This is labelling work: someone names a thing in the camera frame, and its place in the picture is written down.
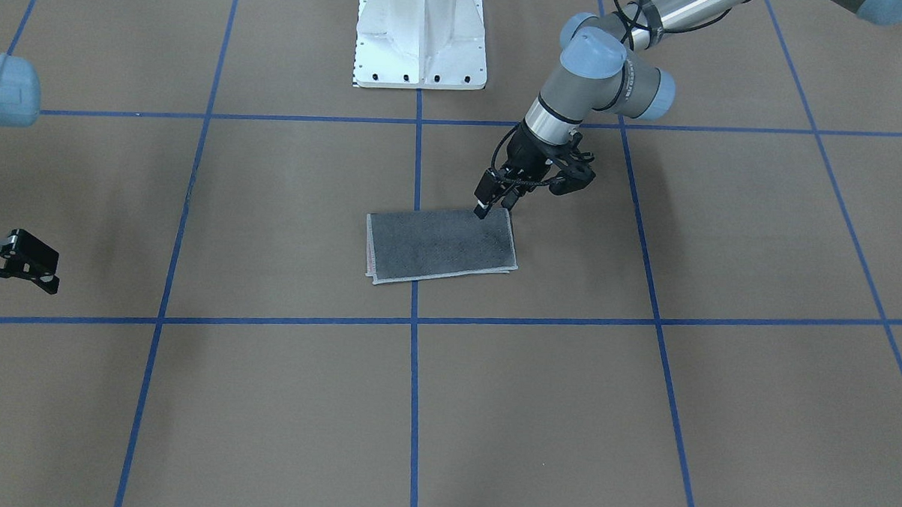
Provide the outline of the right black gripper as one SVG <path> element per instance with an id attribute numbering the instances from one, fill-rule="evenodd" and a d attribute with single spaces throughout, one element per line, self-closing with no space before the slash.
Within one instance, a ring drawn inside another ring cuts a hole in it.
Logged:
<path id="1" fill-rule="evenodd" d="M 59 258 L 58 251 L 26 229 L 13 229 L 0 238 L 0 278 L 31 281 L 40 290 L 55 295 L 60 286 L 56 275 Z"/>

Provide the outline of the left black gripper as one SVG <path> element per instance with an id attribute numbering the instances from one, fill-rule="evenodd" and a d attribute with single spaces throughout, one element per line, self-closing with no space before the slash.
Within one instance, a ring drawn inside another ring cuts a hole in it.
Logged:
<path id="1" fill-rule="evenodd" d="M 501 166 L 489 166 L 474 189 L 474 215 L 485 220 L 498 200 L 504 200 L 505 210 L 512 210 L 522 195 L 539 186 L 547 187 L 559 174 L 550 159 L 572 149 L 579 151 L 583 135 L 572 131 L 566 138 L 568 141 L 561 145 L 551 145 L 538 138 L 524 120 L 514 126 L 499 144 L 508 143 L 506 161 Z"/>

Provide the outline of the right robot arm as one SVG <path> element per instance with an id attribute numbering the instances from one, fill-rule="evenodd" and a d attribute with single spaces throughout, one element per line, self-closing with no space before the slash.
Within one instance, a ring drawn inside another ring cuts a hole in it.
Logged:
<path id="1" fill-rule="evenodd" d="M 0 128 L 34 125 L 40 113 L 40 83 L 32 63 L 0 52 Z M 26 229 L 0 238 L 0 278 L 32 282 L 55 295 L 59 253 Z"/>

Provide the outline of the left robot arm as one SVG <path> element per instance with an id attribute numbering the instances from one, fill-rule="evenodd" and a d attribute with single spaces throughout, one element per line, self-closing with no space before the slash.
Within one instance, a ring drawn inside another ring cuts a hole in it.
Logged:
<path id="1" fill-rule="evenodd" d="M 591 112 L 636 120 L 663 117 L 676 80 L 640 52 L 668 35 L 712 26 L 751 0 L 632 0 L 607 15 L 573 15 L 559 33 L 561 52 L 524 119 L 499 143 L 502 165 L 491 163 L 475 189 L 474 214 L 495 205 L 511 210 L 539 186 L 555 196 L 595 179 L 592 153 L 581 151 L 579 126 Z"/>

